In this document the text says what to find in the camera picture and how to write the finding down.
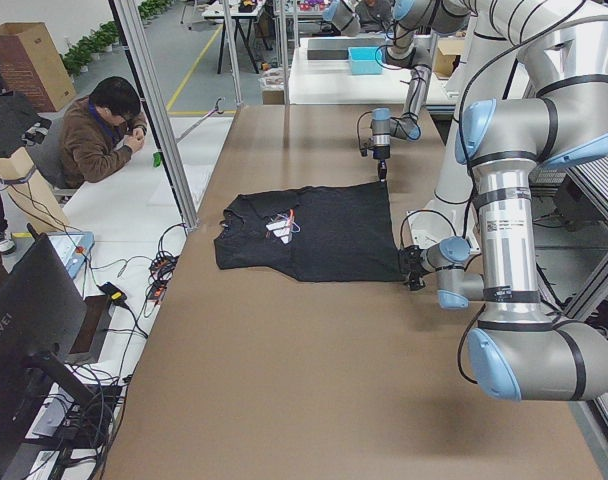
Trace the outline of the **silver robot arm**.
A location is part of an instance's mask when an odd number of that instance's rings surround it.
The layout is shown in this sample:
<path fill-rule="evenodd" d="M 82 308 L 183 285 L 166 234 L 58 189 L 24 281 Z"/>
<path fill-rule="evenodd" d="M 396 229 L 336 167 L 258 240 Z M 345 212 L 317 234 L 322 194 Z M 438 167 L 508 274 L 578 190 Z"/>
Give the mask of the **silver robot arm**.
<path fill-rule="evenodd" d="M 456 268 L 446 244 L 423 256 L 442 301 L 480 298 L 468 333 L 473 374 L 505 400 L 591 400 L 608 391 L 608 341 L 542 308 L 530 172 L 608 155 L 608 7 L 593 1 L 399 1 L 395 38 L 470 24 L 468 57 L 438 183 L 477 215 L 482 275 Z"/>
<path fill-rule="evenodd" d="M 365 146 L 378 162 L 380 181 L 387 177 L 393 138 L 415 141 L 421 136 L 419 113 L 427 98 L 438 35 L 450 35 L 463 28 L 470 10 L 457 1 L 397 1 L 393 32 L 382 47 L 383 64 L 410 73 L 402 112 L 393 116 L 384 107 L 371 112 L 371 137 Z"/>

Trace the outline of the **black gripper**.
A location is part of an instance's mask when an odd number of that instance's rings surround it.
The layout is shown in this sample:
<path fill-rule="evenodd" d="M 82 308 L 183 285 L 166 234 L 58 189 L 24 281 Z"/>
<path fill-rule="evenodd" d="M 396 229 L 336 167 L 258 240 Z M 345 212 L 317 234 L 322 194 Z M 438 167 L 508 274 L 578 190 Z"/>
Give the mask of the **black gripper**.
<path fill-rule="evenodd" d="M 378 179 L 385 182 L 387 178 L 387 160 L 390 158 L 390 145 L 373 145 L 373 158 L 378 162 L 377 173 Z"/>
<path fill-rule="evenodd" d="M 410 291 L 419 291 L 425 287 L 425 269 L 421 264 L 422 249 L 410 245 L 398 250 L 398 265 L 404 276 L 404 284 Z"/>

